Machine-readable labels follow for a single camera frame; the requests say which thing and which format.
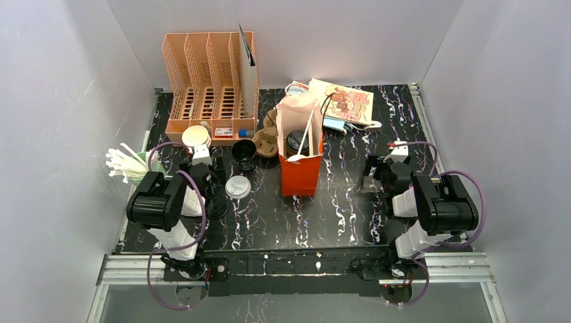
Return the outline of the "brown pulp cup carrier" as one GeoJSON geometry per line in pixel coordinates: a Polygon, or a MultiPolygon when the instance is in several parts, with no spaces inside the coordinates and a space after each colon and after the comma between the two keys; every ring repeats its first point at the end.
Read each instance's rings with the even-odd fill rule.
{"type": "Polygon", "coordinates": [[[257,147],[257,155],[261,157],[272,158],[278,154],[275,118],[276,110],[268,111],[263,119],[262,129],[258,130],[253,137],[253,142],[257,147]]]}

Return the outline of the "orange paper bag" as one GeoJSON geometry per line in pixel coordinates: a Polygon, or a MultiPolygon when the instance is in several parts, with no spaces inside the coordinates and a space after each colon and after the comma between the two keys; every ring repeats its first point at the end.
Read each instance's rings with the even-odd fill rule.
{"type": "Polygon", "coordinates": [[[278,156],[281,164],[281,191],[284,196],[315,195],[323,156],[323,110],[312,93],[285,96],[275,106],[278,156]],[[296,130],[304,131],[312,108],[316,106],[308,132],[310,155],[296,162],[288,162],[285,139],[296,130]]]}

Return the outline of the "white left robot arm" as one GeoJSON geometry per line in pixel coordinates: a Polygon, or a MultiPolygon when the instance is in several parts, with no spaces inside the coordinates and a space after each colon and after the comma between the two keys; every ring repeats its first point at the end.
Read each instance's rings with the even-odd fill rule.
{"type": "Polygon", "coordinates": [[[229,208],[217,191],[226,179],[221,159],[212,159],[206,144],[191,151],[191,165],[170,178],[155,169],[155,151],[147,152],[147,172],[126,209],[130,222],[161,243],[165,258],[179,262],[195,259],[207,220],[224,217],[229,208]]]}

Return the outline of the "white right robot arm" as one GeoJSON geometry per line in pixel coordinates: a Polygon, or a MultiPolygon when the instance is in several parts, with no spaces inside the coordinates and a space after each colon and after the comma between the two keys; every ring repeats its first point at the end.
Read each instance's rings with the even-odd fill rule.
{"type": "Polygon", "coordinates": [[[389,143],[389,154],[369,155],[363,171],[381,183],[389,215],[415,221],[392,242],[392,249],[400,259],[414,260],[439,246],[469,246],[487,218],[481,186],[459,170],[416,175],[409,164],[412,145],[389,143]]]}

